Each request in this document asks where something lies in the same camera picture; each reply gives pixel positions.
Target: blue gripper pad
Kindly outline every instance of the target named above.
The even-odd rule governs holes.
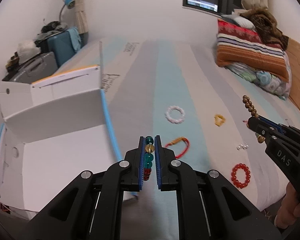
[[[145,167],[145,152],[146,152],[146,139],[143,137],[142,140],[142,148],[141,148],[141,157],[140,157],[140,165],[139,165],[139,190],[142,190],[143,185],[143,175],[144,175],[144,167]]]
[[[156,173],[157,173],[158,189],[161,189],[161,185],[162,185],[161,176],[162,176],[162,174],[161,174],[161,163],[160,163],[157,137],[154,138],[154,157],[155,157],[155,169],[156,169]]]
[[[282,128],[280,125],[277,125],[275,122],[270,121],[269,119],[264,118],[263,116],[259,115],[259,119],[265,123],[267,123],[268,125],[270,125],[273,128],[277,128],[279,133],[282,133]]]

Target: yellow bracelet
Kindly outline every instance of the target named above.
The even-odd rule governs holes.
[[[219,127],[221,125],[223,125],[225,123],[225,121],[226,121],[226,119],[221,114],[216,114],[214,116],[214,123],[215,123],[215,125],[217,125]]]

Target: gray suitcase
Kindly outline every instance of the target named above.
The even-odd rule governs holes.
[[[29,60],[10,81],[31,84],[53,75],[57,70],[54,53],[43,53]]]

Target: white beaded bracelet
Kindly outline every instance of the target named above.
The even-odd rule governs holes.
[[[172,110],[179,111],[180,114],[182,115],[182,118],[180,118],[180,119],[173,119],[170,116],[170,113],[171,113]],[[165,116],[166,116],[166,118],[168,119],[169,122],[179,124],[179,123],[182,123],[185,120],[185,111],[181,107],[179,107],[179,106],[170,106],[170,107],[168,107],[168,109],[167,109],[167,111],[165,113]]]

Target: pillow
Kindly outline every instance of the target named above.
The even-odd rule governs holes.
[[[233,20],[243,28],[250,29],[250,30],[256,29],[254,24],[251,21],[249,21],[248,19],[243,18],[241,16],[237,16]]]
[[[249,30],[255,30],[256,29],[254,24],[251,21],[249,21],[248,19],[246,19],[242,16],[229,14],[229,15],[222,15],[222,17],[234,20],[240,27],[243,27],[243,28],[246,28],[246,29],[249,29]]]

